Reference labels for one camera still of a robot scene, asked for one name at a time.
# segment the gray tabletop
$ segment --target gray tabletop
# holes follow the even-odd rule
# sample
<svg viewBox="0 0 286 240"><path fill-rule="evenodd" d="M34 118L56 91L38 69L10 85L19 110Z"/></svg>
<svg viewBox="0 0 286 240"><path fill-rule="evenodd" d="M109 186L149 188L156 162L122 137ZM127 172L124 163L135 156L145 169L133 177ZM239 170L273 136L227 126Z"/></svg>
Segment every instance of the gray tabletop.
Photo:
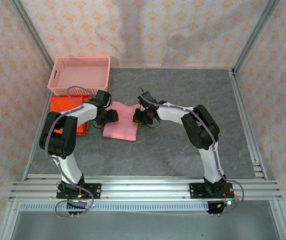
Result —
<svg viewBox="0 0 286 240"><path fill-rule="evenodd" d="M138 103L138 88L157 101L195 107L204 105L220 127L218 152L229 178L255 177L241 119L227 70L113 68L108 91L113 101ZM87 176L203 177L198 150L184 127L162 121L156 128L139 125L136 141L102 137L90 126L78 136L74 151L79 169ZM37 147L31 174L58 174L56 165Z"/></svg>

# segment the purple cable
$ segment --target purple cable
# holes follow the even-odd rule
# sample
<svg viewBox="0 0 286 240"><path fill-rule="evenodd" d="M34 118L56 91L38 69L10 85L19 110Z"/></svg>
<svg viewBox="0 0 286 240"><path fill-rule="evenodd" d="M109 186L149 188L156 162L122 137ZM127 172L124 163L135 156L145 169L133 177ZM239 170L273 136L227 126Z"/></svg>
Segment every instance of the purple cable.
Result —
<svg viewBox="0 0 286 240"><path fill-rule="evenodd" d="M235 181L235 180L229 180L229 179L227 179L226 177L224 177L223 174L221 173L221 171L219 170L218 157L217 157L217 152L216 152L216 149L215 149L215 143L216 143L216 141L215 141L215 138L214 138L213 134L212 134L211 131L208 129L208 127L205 125L205 123L203 122L203 120L202 120L195 112L193 112L193 111L190 110L190 109L187 109L187 108L184 108L184 107L180 107L180 106L175 106L175 105L169 105L169 106L168 106L168 105L161 105L161 104L158 104L158 103L156 104L156 103L154 103L154 102L152 102L152 101L149 101L149 100L147 100L146 98L144 98L144 97L142 96L142 94L140 95L140 97L141 97L144 101L146 101L147 103L152 104L152 105L154 105L154 106L159 106L159 107L161 107L161 108L168 108L168 107L169 107L169 108L173 108L173 109L179 109L179 110L187 111L187 112L193 114L193 116L196 117L196 119L203 125L203 127L205 128L205 130L207 131L207 133L209 134L209 136L211 137L211 139L212 139L212 141L213 141L212 149L213 149L213 152L214 152L215 165L216 165L216 169L217 169L217 171L218 171L218 174L220 175L220 177L221 177L223 180L225 180L225 181L227 181L227 182L230 182L230 183L235 183L235 184L238 184L238 185L239 185L239 187L241 188L241 191L242 191L242 198L241 198L241 200L240 200L240 203L242 203L243 200L244 200L244 188L243 188L243 186L242 186L239 182L237 182L237 181ZM228 212L223 212L223 213L219 213L219 214L217 214L217 215L220 216L220 215L223 215L223 214L227 214L227 213L229 213L230 211L228 211Z"/></svg>
<svg viewBox="0 0 286 240"><path fill-rule="evenodd" d="M52 160L55 161L55 163L57 164L57 167L58 167L58 170L59 170L60 174L67 180L67 182L69 182L69 183L70 183L71 185L73 185L74 187L76 187L76 188L78 188L78 189L80 189L80 190L85 191L86 193L88 193L88 194L91 196L91 198L92 198L91 204L90 204L84 211L82 211L81 213L77 213L77 215L80 216L80 215L82 215L82 214L85 214L85 213L93 206L93 204L94 204L94 196L93 196L93 194L92 194L89 190L87 190L87 189L85 189L85 188L83 188L83 187L81 187L81 186L78 186L77 184L73 183L73 182L65 175L65 173L63 172L58 157L56 157L56 156L51 156L51 155L49 154L49 152L48 152L49 140L50 140L50 138L51 138L51 135L52 135L52 133L53 133L53 131L54 131L54 128L55 128L55 125L57 124L57 122L58 122L62 117L66 116L67 114L71 114L71 113L77 112L78 110L80 110L80 109L82 109L82 108L84 107L84 106L83 106L83 103L82 103L81 101L78 101L78 100L76 100L76 99L74 99L73 97L70 96L69 91L70 91L70 89L73 89L73 88L79 88L79 89L88 91L86 88L83 88L83 87L81 87L81 86L70 86L70 87L67 89L67 96L68 96L70 99L72 99L73 101L79 103L80 106L79 106L78 108L75 108L75 109L69 110L69 111L67 111L67 112L65 112L65 113L62 113L58 118L55 119L55 121L53 122L53 124L52 124L52 126L51 126L51 128L50 128L50 130L49 130L49 132L48 132L48 136L47 136L47 139L46 139L46 142L45 142L45 154L46 154L46 156L48 156L50 159L52 159ZM63 216L63 215L58 214L57 208L58 208L59 204L61 204L61 203L71 203L71 204L74 204L75 202L74 202L74 201L70 201L70 200L63 200L63 201L60 201L59 203L57 203L57 204L56 204L56 207L55 207L55 213L56 213L56 215L59 216L60 218L64 218L64 219L65 219L65 218L72 218L72 217L73 217L73 214L72 214L72 215L66 215L66 216Z"/></svg>

